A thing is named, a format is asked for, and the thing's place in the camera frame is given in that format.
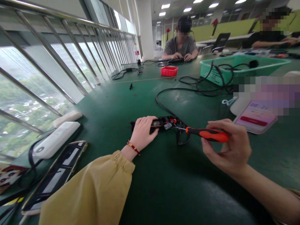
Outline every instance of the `small red container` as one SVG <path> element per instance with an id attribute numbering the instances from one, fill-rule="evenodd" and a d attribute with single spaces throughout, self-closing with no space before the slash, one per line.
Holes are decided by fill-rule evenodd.
<path id="1" fill-rule="evenodd" d="M 173 77 L 177 74 L 178 67 L 163 67 L 160 69 L 162 76 Z"/>

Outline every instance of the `smartphone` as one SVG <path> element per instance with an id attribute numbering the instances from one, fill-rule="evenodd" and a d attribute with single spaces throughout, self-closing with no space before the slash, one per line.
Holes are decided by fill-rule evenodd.
<path id="1" fill-rule="evenodd" d="M 276 116 L 267 107 L 258 102 L 250 101 L 233 123 L 245 127 L 250 133 L 262 134 L 276 121 Z"/>
<path id="2" fill-rule="evenodd" d="M 86 141 L 76 141 L 69 143 L 62 150 L 36 189 L 24 203 L 21 209 L 23 215 L 31 216 L 40 213 L 42 204 L 72 178 L 77 163 L 87 146 L 88 143 Z"/>

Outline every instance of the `red button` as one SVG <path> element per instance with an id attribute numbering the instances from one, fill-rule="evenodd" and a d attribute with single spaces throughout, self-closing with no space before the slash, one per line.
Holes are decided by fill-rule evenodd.
<path id="1" fill-rule="evenodd" d="M 262 127 L 265 127 L 268 124 L 266 122 L 256 120 L 256 119 L 252 119 L 252 118 L 249 118 L 249 117 L 241 117 L 241 120 L 246 121 L 246 122 L 250 122 L 250 123 L 254 123 L 254 124 L 260 125 Z"/>

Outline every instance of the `black t-shirt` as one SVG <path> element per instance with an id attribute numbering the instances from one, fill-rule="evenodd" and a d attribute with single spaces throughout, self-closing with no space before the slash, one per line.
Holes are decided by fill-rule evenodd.
<path id="1" fill-rule="evenodd" d="M 257 41 L 262 42 L 280 42 L 286 36 L 284 36 L 281 31 L 261 31 L 252 34 L 248 40 L 243 42 L 243 48 L 251 48 L 252 45 Z"/>

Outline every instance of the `gray t-shirt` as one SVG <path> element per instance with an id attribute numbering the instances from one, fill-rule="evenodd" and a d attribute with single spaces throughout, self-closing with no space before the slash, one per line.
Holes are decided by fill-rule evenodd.
<path id="1" fill-rule="evenodd" d="M 197 47 L 192 36 L 188 36 L 185 38 L 181 49 L 178 49 L 175 37 L 167 41 L 164 53 L 166 53 L 167 55 L 173 55 L 176 52 L 179 52 L 184 57 L 188 53 L 192 54 L 195 49 L 197 49 Z"/>

